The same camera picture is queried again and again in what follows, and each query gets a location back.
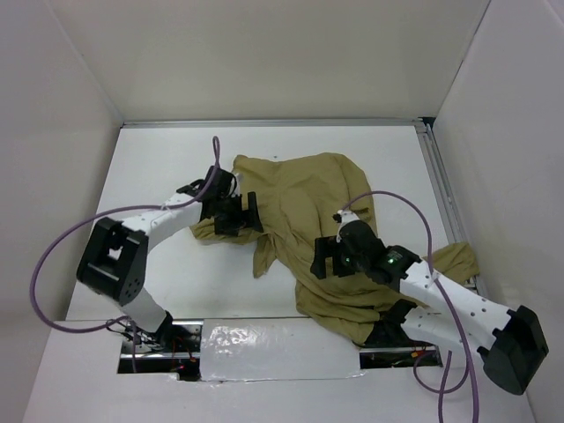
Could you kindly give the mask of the khaki tan jacket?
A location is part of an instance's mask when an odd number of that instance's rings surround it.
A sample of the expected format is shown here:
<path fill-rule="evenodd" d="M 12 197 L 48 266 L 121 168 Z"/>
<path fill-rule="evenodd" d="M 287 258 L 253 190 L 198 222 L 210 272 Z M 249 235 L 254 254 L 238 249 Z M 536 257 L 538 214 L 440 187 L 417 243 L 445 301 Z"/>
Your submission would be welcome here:
<path fill-rule="evenodd" d="M 244 229 L 236 237 L 217 235 L 212 220 L 191 227 L 200 241 L 255 243 L 253 275 L 262 277 L 280 261 L 296 279 L 299 313 L 361 347 L 405 345 L 408 338 L 386 312 L 402 295 L 363 274 L 316 278 L 310 271 L 314 243 L 337 231 L 333 214 L 346 203 L 371 227 L 375 207 L 365 173 L 345 155 L 324 152 L 280 162 L 239 155 L 233 171 L 242 176 L 241 190 L 256 193 L 263 231 Z"/>

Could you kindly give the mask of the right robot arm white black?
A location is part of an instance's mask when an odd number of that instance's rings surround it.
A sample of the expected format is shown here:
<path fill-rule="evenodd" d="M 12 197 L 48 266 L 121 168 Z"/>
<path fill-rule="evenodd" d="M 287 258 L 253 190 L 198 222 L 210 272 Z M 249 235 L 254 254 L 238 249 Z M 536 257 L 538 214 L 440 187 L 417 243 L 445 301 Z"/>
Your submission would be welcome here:
<path fill-rule="evenodd" d="M 410 339 L 463 357 L 479 358 L 496 386 L 522 395 L 549 353 L 537 314 L 490 301 L 438 271 L 401 246 L 387 246 L 369 225 L 349 214 L 338 233 L 315 240 L 311 272 L 363 274 L 403 295 L 388 312 L 384 334 L 393 345 Z"/>

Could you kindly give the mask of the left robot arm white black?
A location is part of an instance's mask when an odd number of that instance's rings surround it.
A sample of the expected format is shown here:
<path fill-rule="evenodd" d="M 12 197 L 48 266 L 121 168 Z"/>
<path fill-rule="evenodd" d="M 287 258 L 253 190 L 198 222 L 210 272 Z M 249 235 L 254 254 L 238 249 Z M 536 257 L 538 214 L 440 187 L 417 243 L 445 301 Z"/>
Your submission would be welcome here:
<path fill-rule="evenodd" d="M 241 177 L 210 167 L 204 179 L 180 187 L 156 209 L 123 220 L 104 217 L 93 226 L 77 269 L 78 281 L 111 300 L 132 318 L 155 352 L 187 336 L 169 312 L 145 289 L 153 248 L 203 220 L 216 235 L 237 237 L 246 229 L 261 233 L 256 193 L 241 193 Z"/>

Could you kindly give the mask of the white taped cover plate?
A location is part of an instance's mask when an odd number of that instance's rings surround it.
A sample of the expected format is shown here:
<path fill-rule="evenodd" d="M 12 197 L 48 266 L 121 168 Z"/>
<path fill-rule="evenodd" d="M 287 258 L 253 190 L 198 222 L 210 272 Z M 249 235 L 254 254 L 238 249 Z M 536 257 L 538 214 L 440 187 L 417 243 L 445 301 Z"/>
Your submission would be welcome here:
<path fill-rule="evenodd" d="M 207 319 L 205 382 L 341 380 L 363 375 L 359 349 L 308 318 Z"/>

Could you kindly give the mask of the aluminium frame rail back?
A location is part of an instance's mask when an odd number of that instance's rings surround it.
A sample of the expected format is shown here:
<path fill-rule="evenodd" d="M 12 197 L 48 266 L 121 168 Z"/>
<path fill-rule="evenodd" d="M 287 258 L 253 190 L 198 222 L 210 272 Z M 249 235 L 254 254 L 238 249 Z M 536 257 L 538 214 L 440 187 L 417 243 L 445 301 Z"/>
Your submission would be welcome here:
<path fill-rule="evenodd" d="M 435 117 L 415 118 L 294 118 L 294 119 L 231 119 L 231 120 L 173 120 L 126 121 L 127 129 L 151 128 L 227 128 L 227 127 L 314 127 L 314 126 L 413 126 L 433 127 Z"/>

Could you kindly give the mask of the aluminium frame rail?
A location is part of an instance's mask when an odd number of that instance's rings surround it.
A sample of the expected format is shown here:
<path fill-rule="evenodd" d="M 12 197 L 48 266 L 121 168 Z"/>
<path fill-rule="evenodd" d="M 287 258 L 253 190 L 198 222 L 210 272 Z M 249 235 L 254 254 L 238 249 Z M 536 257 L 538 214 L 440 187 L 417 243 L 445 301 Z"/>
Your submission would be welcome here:
<path fill-rule="evenodd" d="M 414 128 L 426 162 L 427 172 L 433 186 L 434 196 L 441 215 L 446 237 L 450 243 L 469 242 L 462 216 L 456 203 L 454 191 L 447 176 L 439 146 L 434 136 L 433 117 L 417 118 Z"/>
<path fill-rule="evenodd" d="M 231 119 L 231 120 L 173 120 L 126 121 L 127 129 L 151 128 L 227 128 L 227 127 L 314 127 L 314 126 L 413 126 L 433 127 L 435 117 L 415 118 L 294 118 L 294 119 Z"/>

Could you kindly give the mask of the aluminium frame rail right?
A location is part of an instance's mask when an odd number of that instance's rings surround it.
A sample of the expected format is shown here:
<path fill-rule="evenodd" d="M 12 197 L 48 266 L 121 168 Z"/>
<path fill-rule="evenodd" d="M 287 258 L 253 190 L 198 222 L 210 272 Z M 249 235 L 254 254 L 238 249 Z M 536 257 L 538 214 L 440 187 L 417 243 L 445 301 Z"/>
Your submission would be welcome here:
<path fill-rule="evenodd" d="M 427 172 L 433 186 L 434 196 L 441 215 L 446 237 L 450 243 L 469 242 L 462 216 L 456 203 L 454 191 L 447 176 L 439 146 L 434 136 L 433 117 L 417 118 L 414 128 L 426 162 Z"/>

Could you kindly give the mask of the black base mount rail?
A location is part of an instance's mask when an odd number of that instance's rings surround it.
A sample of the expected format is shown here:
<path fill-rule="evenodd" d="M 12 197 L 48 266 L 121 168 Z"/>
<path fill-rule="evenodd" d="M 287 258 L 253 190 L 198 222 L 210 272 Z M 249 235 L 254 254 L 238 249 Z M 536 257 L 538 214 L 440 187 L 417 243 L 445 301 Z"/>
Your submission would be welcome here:
<path fill-rule="evenodd" d="M 187 332 L 187 336 L 174 341 L 171 348 L 158 345 L 154 339 L 131 329 L 125 329 L 120 351 L 118 371 L 121 374 L 171 374 L 182 381 L 202 381 L 200 375 L 200 345 L 204 321 L 179 320 L 174 325 Z M 360 369 L 368 370 L 438 367 L 439 353 L 431 345 L 407 342 L 393 346 L 361 348 Z"/>

